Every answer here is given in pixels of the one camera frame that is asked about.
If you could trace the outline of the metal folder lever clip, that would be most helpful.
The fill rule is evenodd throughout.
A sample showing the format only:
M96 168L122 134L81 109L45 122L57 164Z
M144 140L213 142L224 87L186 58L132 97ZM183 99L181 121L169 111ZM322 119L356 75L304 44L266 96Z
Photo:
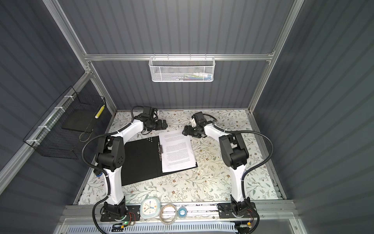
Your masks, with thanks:
M162 145L158 143L158 155L159 155L159 160L162 161L162 154L163 154L163 149Z

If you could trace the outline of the white printed paper stack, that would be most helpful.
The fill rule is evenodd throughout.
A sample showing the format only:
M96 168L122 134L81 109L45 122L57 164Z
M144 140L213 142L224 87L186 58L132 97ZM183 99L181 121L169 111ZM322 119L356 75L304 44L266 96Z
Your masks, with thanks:
M174 173L197 167L191 138L183 135L181 129L160 133L159 141L162 148L163 173Z

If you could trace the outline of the blue folder black inside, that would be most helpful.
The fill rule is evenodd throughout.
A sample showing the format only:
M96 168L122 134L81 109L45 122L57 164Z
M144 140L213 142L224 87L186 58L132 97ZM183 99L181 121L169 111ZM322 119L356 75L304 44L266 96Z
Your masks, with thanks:
M130 141L124 145L125 162L121 169L122 186L158 178L174 173L163 173L159 160L159 137L153 136Z

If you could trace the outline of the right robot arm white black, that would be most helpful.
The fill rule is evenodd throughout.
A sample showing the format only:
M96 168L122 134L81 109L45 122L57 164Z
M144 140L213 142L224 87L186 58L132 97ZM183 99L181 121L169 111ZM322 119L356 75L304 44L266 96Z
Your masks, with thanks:
M191 125L186 125L182 131L185 136L192 136L195 138L211 137L219 142L222 160L231 172L231 186L232 191L230 195L230 209L234 216L244 216L250 212L252 220L256 220L252 226L248 224L240 224L238 232L240 234L253 233L259 223L260 215L257 209L253 206L250 198L245 195L245 177L251 171L265 165L274 153L273 142L264 134L252 130L237 130L228 131L217 126L217 119L209 114L197 112L191 116ZM268 156L259 164L246 169L247 160L249 158L248 148L242 138L242 133L254 134L263 137L270 145L270 152Z

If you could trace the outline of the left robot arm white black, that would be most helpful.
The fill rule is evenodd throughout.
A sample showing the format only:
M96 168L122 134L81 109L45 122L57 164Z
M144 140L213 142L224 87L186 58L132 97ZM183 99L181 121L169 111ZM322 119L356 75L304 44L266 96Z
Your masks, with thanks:
M98 201L92 209L92 218L97 230L104 234L95 217L97 206L103 203L103 211L123 221L129 213L125 196L122 192L121 170L125 162L125 144L138 133L149 133L153 130L165 130L168 125L158 117L158 109L150 106L134 106L130 110L130 122L111 133L105 133L89 139L81 151L83 162L90 168L102 173L106 181L106 197ZM96 165L85 157L86 147L98 139Z

